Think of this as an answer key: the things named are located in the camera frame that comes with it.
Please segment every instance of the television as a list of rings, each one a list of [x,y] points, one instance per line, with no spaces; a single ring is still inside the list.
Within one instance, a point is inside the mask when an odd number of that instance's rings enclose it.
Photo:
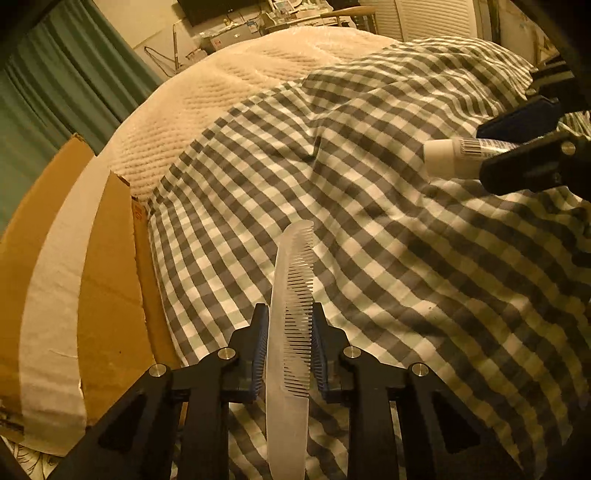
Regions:
[[[259,0],[177,0],[192,27],[211,18],[257,5]]]

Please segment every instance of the curtain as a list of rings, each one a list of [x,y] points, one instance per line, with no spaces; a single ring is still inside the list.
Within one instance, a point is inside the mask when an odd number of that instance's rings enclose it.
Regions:
[[[62,0],[0,72],[0,233],[74,132],[98,154],[161,83],[92,0]]]

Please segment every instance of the checkered blanket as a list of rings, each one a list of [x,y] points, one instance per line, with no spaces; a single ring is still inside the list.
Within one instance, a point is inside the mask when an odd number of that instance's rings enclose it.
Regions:
[[[591,269],[573,262],[589,247],[587,211],[565,188],[496,197],[477,180],[429,183],[422,159],[425,141],[473,136],[516,105],[528,68],[480,40],[395,43],[262,92],[205,130],[150,200],[185,363],[270,303],[276,241],[311,219],[314,299],[329,322],[382,362],[427,363],[539,474],[587,401]],[[307,475],[344,479],[348,413],[312,397]],[[263,400],[232,412],[231,471],[270,478]]]

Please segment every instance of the white cap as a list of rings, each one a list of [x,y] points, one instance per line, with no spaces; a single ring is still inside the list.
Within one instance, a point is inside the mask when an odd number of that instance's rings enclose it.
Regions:
[[[456,177],[453,139],[429,140],[423,145],[423,159],[429,178],[450,180]]]

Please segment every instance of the wooden chair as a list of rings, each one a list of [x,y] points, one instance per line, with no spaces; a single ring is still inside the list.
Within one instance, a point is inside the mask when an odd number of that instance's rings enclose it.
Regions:
[[[332,12],[327,12],[325,14],[320,14],[320,18],[336,18],[336,22],[341,27],[340,17],[363,17],[363,23],[365,24],[365,29],[372,33],[378,34],[378,23],[375,19],[375,7],[350,7],[350,8],[342,8],[341,10],[334,10]],[[371,18],[371,23],[373,28],[369,26],[369,19]]]

